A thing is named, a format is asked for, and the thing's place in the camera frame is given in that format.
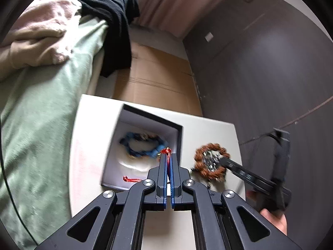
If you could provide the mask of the right human hand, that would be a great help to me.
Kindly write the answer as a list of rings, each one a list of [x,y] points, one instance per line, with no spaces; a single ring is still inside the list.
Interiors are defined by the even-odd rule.
[[[282,214],[280,217],[276,217],[267,209],[263,209],[260,214],[264,218],[266,218],[272,225],[274,225],[278,230],[287,235],[287,220],[284,214]]]

